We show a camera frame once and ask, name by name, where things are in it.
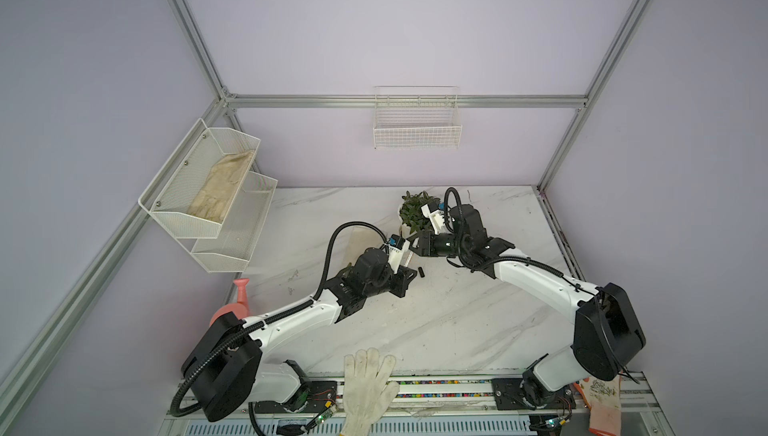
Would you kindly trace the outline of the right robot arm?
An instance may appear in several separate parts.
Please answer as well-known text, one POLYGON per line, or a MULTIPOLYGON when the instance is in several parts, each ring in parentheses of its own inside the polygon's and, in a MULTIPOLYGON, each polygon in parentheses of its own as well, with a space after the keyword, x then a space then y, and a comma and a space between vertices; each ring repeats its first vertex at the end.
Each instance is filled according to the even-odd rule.
POLYGON ((422 257, 444 257, 472 272, 516 286, 563 315, 572 341, 534 361, 523 373, 520 402, 543 408, 564 387, 587 377, 611 381, 645 347, 646 337, 626 291, 598 286, 538 261, 513 243, 491 237, 470 204, 446 209, 430 202, 420 209, 428 228, 410 236, 422 257))

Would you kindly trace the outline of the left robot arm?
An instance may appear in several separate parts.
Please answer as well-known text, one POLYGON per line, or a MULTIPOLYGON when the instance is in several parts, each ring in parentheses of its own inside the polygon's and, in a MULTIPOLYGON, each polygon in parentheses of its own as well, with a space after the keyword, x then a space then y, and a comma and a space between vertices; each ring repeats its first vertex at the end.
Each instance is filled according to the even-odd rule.
POLYGON ((275 313, 239 318, 228 311, 209 326, 181 366, 182 382, 168 413, 184 417, 202 411, 208 421, 230 415, 254 388, 264 388, 274 402, 288 402, 302 387, 304 374, 285 360, 291 383, 277 390, 265 378, 267 358, 278 347, 319 328, 336 324, 363 309, 380 294, 402 298, 422 268, 393 267, 382 248, 368 248, 336 276, 321 279, 318 291, 275 313))

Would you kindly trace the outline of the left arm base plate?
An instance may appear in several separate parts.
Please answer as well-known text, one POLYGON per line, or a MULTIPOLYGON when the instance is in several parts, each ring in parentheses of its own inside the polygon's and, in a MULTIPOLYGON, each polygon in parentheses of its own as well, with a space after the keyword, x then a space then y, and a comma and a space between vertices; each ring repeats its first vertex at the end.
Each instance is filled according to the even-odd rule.
POLYGON ((254 403, 256 414, 316 414, 328 403, 335 402, 338 383, 331 380, 310 380, 302 383, 298 390, 284 403, 275 400, 260 400, 254 403))

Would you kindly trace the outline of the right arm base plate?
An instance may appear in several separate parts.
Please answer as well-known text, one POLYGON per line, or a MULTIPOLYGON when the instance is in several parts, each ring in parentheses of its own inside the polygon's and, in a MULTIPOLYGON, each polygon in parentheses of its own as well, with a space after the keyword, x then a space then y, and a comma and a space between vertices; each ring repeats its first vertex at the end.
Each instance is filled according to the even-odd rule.
POLYGON ((491 387, 498 410, 568 411, 575 404, 573 390, 568 386, 552 392, 525 378, 493 378, 491 387))

